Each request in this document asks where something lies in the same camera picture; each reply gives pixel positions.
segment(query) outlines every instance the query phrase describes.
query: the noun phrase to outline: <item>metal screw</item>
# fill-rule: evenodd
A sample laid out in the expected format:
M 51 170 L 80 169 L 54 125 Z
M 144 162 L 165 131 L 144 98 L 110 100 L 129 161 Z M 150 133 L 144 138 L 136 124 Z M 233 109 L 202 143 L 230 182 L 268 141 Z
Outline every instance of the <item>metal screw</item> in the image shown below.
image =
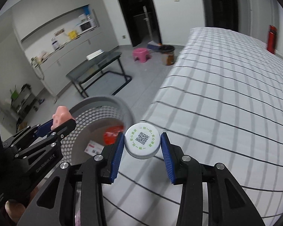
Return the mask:
M 63 162 L 60 164 L 60 168 L 65 169 L 68 167 L 68 163 L 67 162 Z
M 216 165 L 216 167 L 217 167 L 218 169 L 220 169 L 220 170 L 223 170 L 223 169 L 224 169 L 224 165 L 223 165 L 222 163 L 218 163 L 218 164 Z
M 191 160 L 191 157 L 189 157 L 188 155 L 184 155 L 183 157 L 181 157 L 181 159 L 183 161 L 190 161 Z
M 96 155 L 95 157 L 94 157 L 94 159 L 96 160 L 96 161 L 101 161 L 101 160 L 103 160 L 103 156 L 102 155 Z

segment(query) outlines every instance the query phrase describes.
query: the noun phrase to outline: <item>white bottle cap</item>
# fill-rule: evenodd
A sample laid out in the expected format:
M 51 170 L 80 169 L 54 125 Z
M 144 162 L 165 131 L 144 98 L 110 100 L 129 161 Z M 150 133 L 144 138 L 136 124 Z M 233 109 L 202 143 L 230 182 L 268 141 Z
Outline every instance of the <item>white bottle cap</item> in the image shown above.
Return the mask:
M 148 123 L 137 123 L 127 130 L 125 147 L 134 158 L 148 159 L 158 152 L 160 139 L 159 132 L 154 126 Z

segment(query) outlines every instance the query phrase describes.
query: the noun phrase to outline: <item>microwave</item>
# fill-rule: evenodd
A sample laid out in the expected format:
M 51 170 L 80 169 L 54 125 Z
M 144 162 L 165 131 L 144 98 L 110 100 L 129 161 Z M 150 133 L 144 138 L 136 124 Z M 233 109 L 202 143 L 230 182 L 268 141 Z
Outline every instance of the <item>microwave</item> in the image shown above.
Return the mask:
M 78 34 L 82 34 L 96 27 L 93 19 L 86 20 L 76 26 L 76 31 Z

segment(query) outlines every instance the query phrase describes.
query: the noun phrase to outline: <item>pink stool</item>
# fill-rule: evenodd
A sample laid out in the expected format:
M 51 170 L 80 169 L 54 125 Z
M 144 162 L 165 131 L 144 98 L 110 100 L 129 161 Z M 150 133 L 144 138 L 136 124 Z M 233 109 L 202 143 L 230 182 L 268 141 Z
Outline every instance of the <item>pink stool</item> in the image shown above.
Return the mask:
M 134 58 L 134 61 L 139 60 L 141 63 L 144 63 L 147 61 L 147 59 L 151 58 L 148 49 L 143 47 L 133 50 L 132 56 Z

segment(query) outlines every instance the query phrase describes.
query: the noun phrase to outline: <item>trash bin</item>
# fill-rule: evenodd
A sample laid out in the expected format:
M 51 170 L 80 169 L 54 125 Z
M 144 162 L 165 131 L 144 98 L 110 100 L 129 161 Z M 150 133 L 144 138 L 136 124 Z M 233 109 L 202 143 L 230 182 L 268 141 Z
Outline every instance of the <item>trash bin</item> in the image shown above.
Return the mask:
M 115 96 L 89 97 L 70 110 L 76 120 L 76 128 L 62 140 L 61 162 L 76 165 L 91 156 L 84 152 L 90 140 L 101 145 L 104 133 L 109 127 L 124 126 L 124 133 L 134 122 L 134 117 L 125 102 Z
M 174 50 L 175 47 L 171 45 L 162 45 L 159 47 L 159 51 L 162 53 L 162 61 L 165 65 L 173 65 L 175 63 Z

